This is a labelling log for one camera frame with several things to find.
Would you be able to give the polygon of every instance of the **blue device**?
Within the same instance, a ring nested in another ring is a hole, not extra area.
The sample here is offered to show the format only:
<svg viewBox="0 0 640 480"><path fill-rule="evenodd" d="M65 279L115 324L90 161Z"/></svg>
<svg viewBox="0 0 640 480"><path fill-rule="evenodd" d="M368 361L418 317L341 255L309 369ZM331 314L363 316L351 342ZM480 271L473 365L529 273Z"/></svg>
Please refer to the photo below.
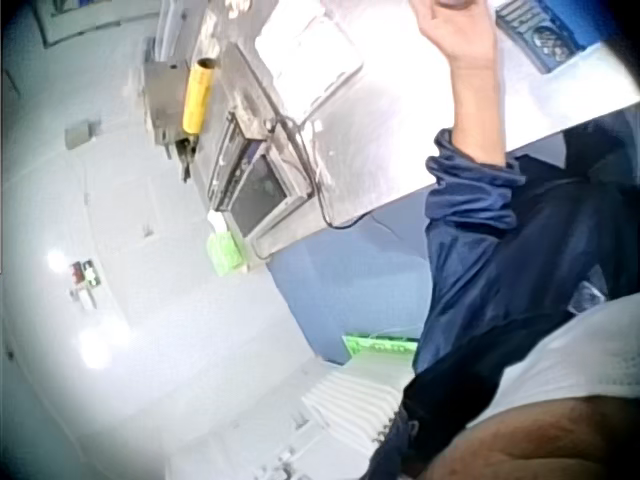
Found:
<svg viewBox="0 0 640 480"><path fill-rule="evenodd" d="M512 0L496 10L496 23L542 73L615 33L600 0Z"/></svg>

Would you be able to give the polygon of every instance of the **jacket sleeve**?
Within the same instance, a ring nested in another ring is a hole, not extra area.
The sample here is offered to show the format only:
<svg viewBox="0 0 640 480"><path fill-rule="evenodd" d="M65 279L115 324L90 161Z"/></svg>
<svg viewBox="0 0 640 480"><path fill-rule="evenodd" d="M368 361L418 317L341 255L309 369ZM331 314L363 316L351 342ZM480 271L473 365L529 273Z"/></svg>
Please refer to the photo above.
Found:
<svg viewBox="0 0 640 480"><path fill-rule="evenodd" d="M453 146L451 130L441 130L435 143L440 154L427 160L427 170L435 176L436 186L425 205L430 219L426 233L434 285L432 309L434 302L462 288L504 233L516 227L511 194L525 181L511 160L505 167L473 161Z"/></svg>

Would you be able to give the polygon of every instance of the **skin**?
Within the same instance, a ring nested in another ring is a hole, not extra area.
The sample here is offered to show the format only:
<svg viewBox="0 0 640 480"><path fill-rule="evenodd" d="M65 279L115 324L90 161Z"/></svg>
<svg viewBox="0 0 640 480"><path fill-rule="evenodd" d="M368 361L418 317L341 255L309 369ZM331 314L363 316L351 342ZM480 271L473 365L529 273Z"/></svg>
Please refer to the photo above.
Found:
<svg viewBox="0 0 640 480"><path fill-rule="evenodd" d="M478 163L506 163L494 19L486 0L464 10L410 0L420 32L449 61L453 143ZM640 455L637 401L570 398L515 408L460 434L419 480L625 478Z"/></svg>
<svg viewBox="0 0 640 480"><path fill-rule="evenodd" d="M506 163L497 34L486 0L464 10L411 0L420 32L451 67L453 143L478 163Z"/></svg>
<svg viewBox="0 0 640 480"><path fill-rule="evenodd" d="M417 478L634 478L638 452L637 401L569 398L525 405L485 420L459 435Z"/></svg>

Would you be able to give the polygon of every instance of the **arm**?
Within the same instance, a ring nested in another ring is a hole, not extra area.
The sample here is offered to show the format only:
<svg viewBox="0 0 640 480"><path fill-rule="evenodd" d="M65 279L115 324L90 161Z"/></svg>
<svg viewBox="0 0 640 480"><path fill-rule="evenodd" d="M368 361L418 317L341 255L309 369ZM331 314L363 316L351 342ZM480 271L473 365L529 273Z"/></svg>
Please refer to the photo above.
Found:
<svg viewBox="0 0 640 480"><path fill-rule="evenodd" d="M411 0L418 27L449 61L455 110L453 144L478 163L505 165L496 27L487 0L464 10Z"/></svg>
<svg viewBox="0 0 640 480"><path fill-rule="evenodd" d="M449 60L455 108L453 131L436 136L439 155L427 160L437 186L429 192L425 215L433 277L429 315L458 315L447 321L446 332L443 322L427 321L414 360L420 372L446 354L462 331L458 324L467 317L456 310L460 299L516 227L511 198L524 177L506 160L496 27L487 0L475 0L462 11L437 7L436 0L411 1L420 30Z"/></svg>

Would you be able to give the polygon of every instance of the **hand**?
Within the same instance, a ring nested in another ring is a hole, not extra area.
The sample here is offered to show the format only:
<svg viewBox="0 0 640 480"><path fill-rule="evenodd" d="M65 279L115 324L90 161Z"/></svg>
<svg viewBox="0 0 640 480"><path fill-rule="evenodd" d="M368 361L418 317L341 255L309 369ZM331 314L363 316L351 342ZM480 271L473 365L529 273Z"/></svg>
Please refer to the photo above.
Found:
<svg viewBox="0 0 640 480"><path fill-rule="evenodd" d="M464 10L438 5L437 0L409 0L420 32L447 57L451 69L496 66L496 25L487 0L472 0Z"/></svg>

